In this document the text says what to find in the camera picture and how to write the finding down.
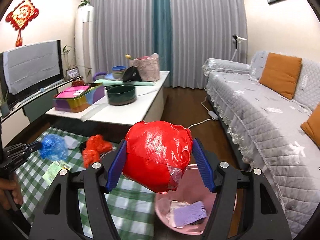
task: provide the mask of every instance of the lace trim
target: lace trim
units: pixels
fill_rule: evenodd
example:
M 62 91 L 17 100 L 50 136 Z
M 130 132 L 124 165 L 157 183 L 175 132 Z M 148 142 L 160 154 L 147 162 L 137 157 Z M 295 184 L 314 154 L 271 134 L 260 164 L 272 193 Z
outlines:
M 214 106 L 217 108 L 219 116 L 222 118 L 222 120 L 224 119 L 224 120 L 228 121 L 229 124 L 230 124 L 230 123 L 231 123 L 231 120 L 230 120 L 227 116 L 225 116 L 224 111 L 222 110 L 222 108 L 215 103 L 215 98 L 214 98 L 214 96 L 212 95 L 212 91 L 211 91 L 211 90 L 214 90 L 216 96 L 218 96 L 224 103 L 225 103 L 225 101 L 221 98 L 221 96 L 218 95 L 217 91 L 216 91 L 213 87 L 211 87 L 211 89 L 208 89 L 208 85 L 207 85 L 207 88 L 205 89 L 205 91 L 210 95 L 210 99 L 211 99 L 211 101 L 214 103 Z M 248 149 L 246 146 L 242 145 L 242 142 L 243 142 L 243 138 L 242 138 L 242 140 L 239 141 L 239 148 L 238 148 L 238 149 L 240 150 L 241 154 L 243 155 L 242 160 L 243 160 L 244 163 L 250 164 L 250 166 L 251 166 L 251 168 L 252 168 L 252 167 L 255 166 L 255 162 L 254 162 L 253 159 L 251 158 L 251 156 L 253 155 L 253 153 L 252 153 L 251 151 L 249 151 L 249 149 Z M 259 148 L 258 148 L 258 146 L 256 145 L 256 143 L 255 143 L 253 140 L 252 140 L 252 142 L 253 142 L 253 144 L 255 145 L 255 147 L 257 148 L 257 150 L 258 150 L 258 152 L 259 152 L 259 154 L 260 154 L 263 162 L 265 163 L 267 169 L 270 171 L 270 174 L 271 174 L 271 176 L 272 176 L 273 182 L 275 183 L 275 185 L 276 185 L 276 187 L 277 187 L 277 191 L 278 191 L 278 194 L 279 194 L 279 201 L 280 201 L 281 207 L 282 207 L 283 211 L 285 212 L 284 201 L 283 201 L 282 193 L 281 193 L 280 187 L 279 187 L 279 185 L 278 185 L 278 183 L 277 183 L 277 181 L 276 181 L 276 177 L 275 177 L 275 175 L 273 174 L 270 165 L 267 163 L 265 157 L 262 155 L 262 153 L 261 153 L 261 151 L 259 150 Z
M 239 145 L 238 149 L 242 154 L 242 161 L 247 164 L 252 163 L 253 162 L 252 152 L 249 151 L 247 146 L 243 145 L 243 141 L 244 141 L 243 136 L 241 136 L 241 134 L 239 134 L 239 133 L 235 133 L 235 131 L 238 130 L 238 127 L 236 126 L 236 127 L 232 128 L 230 126 L 231 120 L 229 119 L 229 117 L 227 117 L 224 114 L 222 107 L 217 105 L 215 102 L 213 102 L 213 104 L 217 108 L 219 116 L 221 117 L 223 122 L 228 126 L 227 133 L 230 134 L 230 136 L 232 138 L 232 142 L 236 145 Z

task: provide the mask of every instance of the pink basin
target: pink basin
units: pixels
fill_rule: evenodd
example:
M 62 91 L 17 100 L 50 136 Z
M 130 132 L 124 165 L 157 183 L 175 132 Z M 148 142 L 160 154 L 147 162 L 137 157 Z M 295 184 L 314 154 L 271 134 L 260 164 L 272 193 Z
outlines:
M 210 216 L 216 193 L 212 194 L 203 184 L 201 175 L 196 164 L 190 164 L 179 183 L 176 191 L 169 190 L 168 194 L 156 194 L 155 210 L 159 219 L 169 228 L 186 235 L 201 235 L 207 224 Z M 207 217 L 204 222 L 199 225 L 187 225 L 184 228 L 174 228 L 169 225 L 166 214 L 169 212 L 170 203 L 172 200 L 178 202 L 188 202 L 192 204 L 197 201 L 202 201 L 207 211 Z

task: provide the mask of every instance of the sofa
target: sofa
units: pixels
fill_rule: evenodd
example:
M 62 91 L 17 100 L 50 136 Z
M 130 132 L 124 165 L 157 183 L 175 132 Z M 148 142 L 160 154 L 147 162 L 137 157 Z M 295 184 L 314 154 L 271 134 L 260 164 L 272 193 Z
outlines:
M 320 150 L 300 128 L 320 101 L 320 63 L 302 59 L 289 100 L 259 83 L 268 52 L 250 65 L 209 58 L 206 92 L 241 155 L 260 168 L 287 217 L 292 238 L 306 239 L 320 219 Z

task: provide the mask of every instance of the blue bowl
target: blue bowl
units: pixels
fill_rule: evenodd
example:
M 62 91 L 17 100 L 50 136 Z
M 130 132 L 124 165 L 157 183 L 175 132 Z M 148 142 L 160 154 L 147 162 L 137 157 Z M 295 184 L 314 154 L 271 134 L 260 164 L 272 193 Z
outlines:
M 125 70 L 127 67 L 126 66 L 115 66 L 112 67 L 112 71 L 121 71 L 121 70 Z

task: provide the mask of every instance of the orange cushion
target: orange cushion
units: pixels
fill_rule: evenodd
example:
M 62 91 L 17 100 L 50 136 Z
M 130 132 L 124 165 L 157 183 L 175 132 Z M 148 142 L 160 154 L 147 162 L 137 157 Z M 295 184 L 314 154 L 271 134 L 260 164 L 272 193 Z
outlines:
M 309 119 L 301 125 L 301 128 L 320 147 L 320 104 Z
M 300 75 L 302 58 L 269 53 L 259 83 L 292 99 Z

